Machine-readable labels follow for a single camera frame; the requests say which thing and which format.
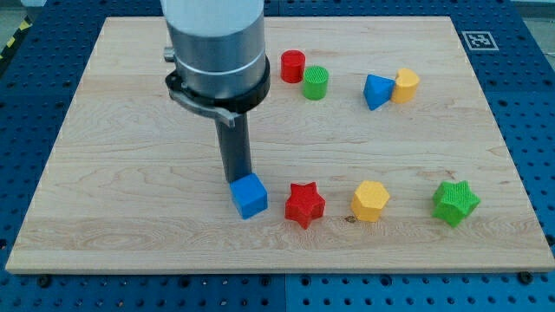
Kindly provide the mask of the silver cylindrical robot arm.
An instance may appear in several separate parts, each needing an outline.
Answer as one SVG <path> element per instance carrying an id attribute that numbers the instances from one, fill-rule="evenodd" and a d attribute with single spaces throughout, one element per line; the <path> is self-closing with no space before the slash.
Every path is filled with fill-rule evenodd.
<path id="1" fill-rule="evenodd" d="M 225 178 L 251 174 L 247 114 L 271 85 L 262 0 L 162 0 L 170 98 L 214 120 Z"/>

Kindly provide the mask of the black end effector flange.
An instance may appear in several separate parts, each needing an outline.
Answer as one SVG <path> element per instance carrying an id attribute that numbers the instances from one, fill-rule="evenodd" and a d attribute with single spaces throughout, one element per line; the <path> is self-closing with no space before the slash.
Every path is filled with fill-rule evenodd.
<path id="1" fill-rule="evenodd" d="M 165 83 L 170 98 L 184 109 L 221 122 L 227 127 L 235 127 L 235 120 L 259 105 L 269 93 L 271 67 L 267 56 L 264 65 L 264 75 L 253 88 L 244 94 L 225 99 L 206 97 L 186 87 L 176 70 L 165 78 Z"/>

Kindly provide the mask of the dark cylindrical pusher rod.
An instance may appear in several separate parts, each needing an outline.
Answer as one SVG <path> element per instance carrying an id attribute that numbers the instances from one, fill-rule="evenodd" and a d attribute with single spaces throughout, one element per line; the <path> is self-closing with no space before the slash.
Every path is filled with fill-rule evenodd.
<path id="1" fill-rule="evenodd" d="M 232 183 L 251 174 L 248 115 L 240 114 L 234 127 L 219 121 L 215 124 L 226 181 Z"/>

